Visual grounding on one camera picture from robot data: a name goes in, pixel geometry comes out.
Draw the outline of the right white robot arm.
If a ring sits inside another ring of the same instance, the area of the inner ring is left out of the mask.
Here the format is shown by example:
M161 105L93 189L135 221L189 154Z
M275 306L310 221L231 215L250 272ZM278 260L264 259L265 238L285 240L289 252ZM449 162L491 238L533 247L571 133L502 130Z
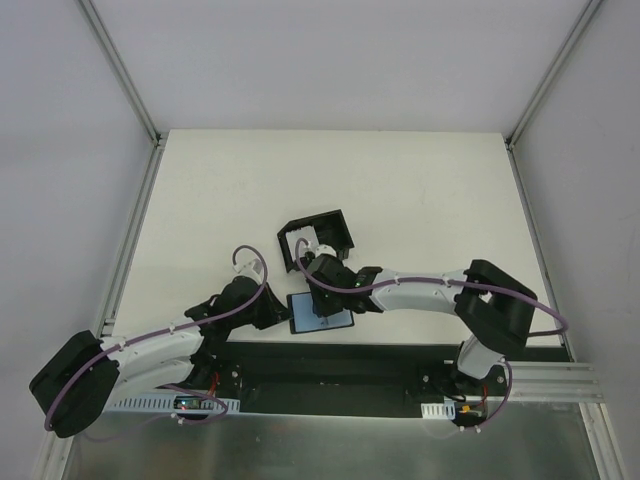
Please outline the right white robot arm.
M450 369L461 394L481 388L502 358L524 350L537 295L486 260L466 269L420 276L376 266L354 272L337 256L307 253L301 260L314 312L328 317L396 310L426 311L459 318L471 332Z

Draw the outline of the black card tray box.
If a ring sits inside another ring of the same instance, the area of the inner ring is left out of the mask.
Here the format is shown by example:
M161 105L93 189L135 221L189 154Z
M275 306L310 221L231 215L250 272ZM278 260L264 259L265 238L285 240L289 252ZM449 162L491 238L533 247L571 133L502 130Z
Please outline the black card tray box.
M306 251L313 251L324 245L329 247L340 260L346 260L355 247L341 209L291 220L277 233L287 273L298 271L295 263L295 245L300 238L307 242L306 246L301 246L301 257Z

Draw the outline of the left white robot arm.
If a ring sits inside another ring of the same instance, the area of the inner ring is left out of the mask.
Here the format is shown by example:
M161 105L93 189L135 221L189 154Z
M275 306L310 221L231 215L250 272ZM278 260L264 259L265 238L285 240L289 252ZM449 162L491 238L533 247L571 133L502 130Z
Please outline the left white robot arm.
M86 430L104 409L146 390L183 382L204 387L216 348L244 326L266 330L292 317L271 287L238 275L167 326L131 337L74 334L41 368L29 390L59 438Z

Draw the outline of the black leather card holder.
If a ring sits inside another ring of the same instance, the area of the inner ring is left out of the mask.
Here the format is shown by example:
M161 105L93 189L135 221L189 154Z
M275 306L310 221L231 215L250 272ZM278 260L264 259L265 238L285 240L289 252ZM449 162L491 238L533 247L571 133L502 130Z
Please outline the black leather card holder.
M288 295L287 302L291 312L290 331L293 335L350 328L355 325L353 313L349 310L342 310L328 317L317 315L309 292Z

